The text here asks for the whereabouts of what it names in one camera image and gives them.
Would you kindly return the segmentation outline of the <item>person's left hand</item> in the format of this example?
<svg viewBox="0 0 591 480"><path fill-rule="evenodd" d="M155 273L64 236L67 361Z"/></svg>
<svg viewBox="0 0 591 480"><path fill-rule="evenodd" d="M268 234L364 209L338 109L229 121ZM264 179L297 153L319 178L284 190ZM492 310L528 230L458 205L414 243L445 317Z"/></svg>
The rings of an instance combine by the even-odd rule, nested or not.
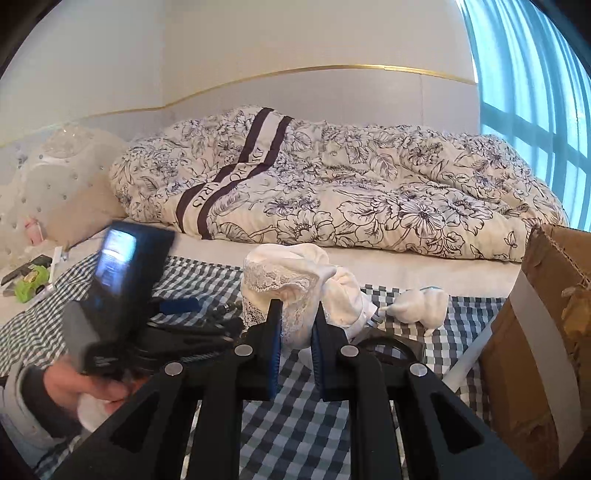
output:
<svg viewBox="0 0 591 480"><path fill-rule="evenodd" d="M43 374L43 385L49 397L72 415L76 414L82 394L104 401L106 413L112 414L145 382L144 378L121 382L82 375L74 368L68 356L56 360Z"/></svg>

